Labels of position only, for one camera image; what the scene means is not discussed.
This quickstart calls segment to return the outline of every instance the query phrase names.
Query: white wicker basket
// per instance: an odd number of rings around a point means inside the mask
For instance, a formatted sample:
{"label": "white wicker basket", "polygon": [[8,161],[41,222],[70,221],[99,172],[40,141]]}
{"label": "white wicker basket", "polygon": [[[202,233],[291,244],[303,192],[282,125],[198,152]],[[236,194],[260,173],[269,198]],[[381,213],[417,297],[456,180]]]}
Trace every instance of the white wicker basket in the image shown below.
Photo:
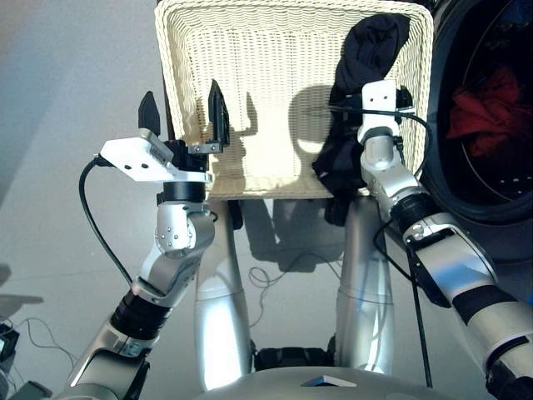
{"label": "white wicker basket", "polygon": [[[379,0],[165,0],[156,8],[172,122],[187,144],[211,135],[207,95],[216,79],[231,142],[211,157],[211,198],[325,198],[311,163],[326,138],[329,91],[351,27],[376,13],[411,19],[409,40],[387,75],[410,90],[426,118],[431,15]],[[424,130],[401,124],[406,164],[415,170]]]}

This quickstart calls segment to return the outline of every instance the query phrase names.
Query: black garment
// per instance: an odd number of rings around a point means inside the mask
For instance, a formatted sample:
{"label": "black garment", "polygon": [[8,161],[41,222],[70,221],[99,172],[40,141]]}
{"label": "black garment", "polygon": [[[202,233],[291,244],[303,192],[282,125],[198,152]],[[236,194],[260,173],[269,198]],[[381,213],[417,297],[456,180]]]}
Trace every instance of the black garment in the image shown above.
{"label": "black garment", "polygon": [[[377,14],[365,18],[346,36],[335,84],[330,92],[331,105],[360,108],[365,83],[382,80],[391,69],[401,47],[409,37],[409,18],[400,14]],[[356,95],[346,100],[346,96]],[[362,146],[356,140],[361,116],[348,118],[333,113],[330,134],[312,164],[318,179],[335,196],[328,202],[326,220],[343,226],[353,193],[365,187],[359,159]]]}

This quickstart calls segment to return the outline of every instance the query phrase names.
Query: red garment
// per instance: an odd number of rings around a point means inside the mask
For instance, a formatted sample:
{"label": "red garment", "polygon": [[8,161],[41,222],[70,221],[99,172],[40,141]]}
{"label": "red garment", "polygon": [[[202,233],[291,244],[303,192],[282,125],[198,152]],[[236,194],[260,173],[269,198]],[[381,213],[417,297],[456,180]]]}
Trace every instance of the red garment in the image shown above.
{"label": "red garment", "polygon": [[490,156],[502,147],[531,143],[531,105],[520,104],[521,88],[509,67],[497,67],[475,90],[459,87],[453,100],[447,138],[476,133],[466,144],[470,155]]}

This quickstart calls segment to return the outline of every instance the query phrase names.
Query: washing machine door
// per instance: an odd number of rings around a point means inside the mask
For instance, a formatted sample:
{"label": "washing machine door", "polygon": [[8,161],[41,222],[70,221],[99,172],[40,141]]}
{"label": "washing machine door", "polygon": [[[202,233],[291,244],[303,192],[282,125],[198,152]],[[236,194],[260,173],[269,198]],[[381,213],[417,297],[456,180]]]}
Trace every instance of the washing machine door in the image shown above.
{"label": "washing machine door", "polygon": [[[533,253],[533,194],[510,202],[467,201],[451,183],[457,174],[457,159],[446,154],[452,93],[462,84],[468,63],[487,28],[510,6],[512,0],[449,0],[434,11],[436,38],[431,70],[428,123],[433,130],[431,148],[422,182],[435,200],[454,213],[488,254],[506,289],[505,277],[513,294],[531,295],[531,254]],[[517,277],[521,277],[521,286]]]}

